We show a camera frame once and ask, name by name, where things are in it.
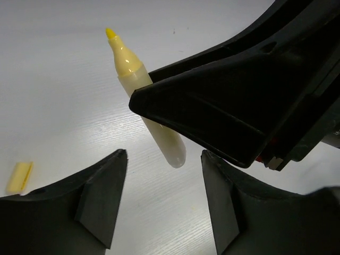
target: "white surface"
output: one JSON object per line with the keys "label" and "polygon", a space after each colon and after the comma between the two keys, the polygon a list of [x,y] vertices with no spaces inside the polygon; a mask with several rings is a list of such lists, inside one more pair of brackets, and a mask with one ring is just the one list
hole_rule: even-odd
{"label": "white surface", "polygon": [[[33,160],[27,191],[78,172],[118,148],[129,167],[107,254],[215,254],[201,147],[171,168],[128,110],[105,36],[112,27],[148,70],[237,34],[272,0],[0,2],[0,195],[17,161]],[[338,151],[318,146],[282,173],[248,173],[307,193],[340,183]]]}

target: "black plastic housing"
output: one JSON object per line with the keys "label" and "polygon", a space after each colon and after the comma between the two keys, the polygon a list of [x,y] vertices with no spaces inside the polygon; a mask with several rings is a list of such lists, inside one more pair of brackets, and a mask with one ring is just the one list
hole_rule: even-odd
{"label": "black plastic housing", "polygon": [[339,0],[276,0],[234,38],[151,72],[130,109],[236,166],[280,171],[340,122],[339,14]]}
{"label": "black plastic housing", "polygon": [[6,255],[104,255],[111,248],[128,158],[98,163],[27,195],[0,198]]}
{"label": "black plastic housing", "polygon": [[340,187],[300,195],[211,152],[203,151],[201,160],[218,255],[340,254]]}

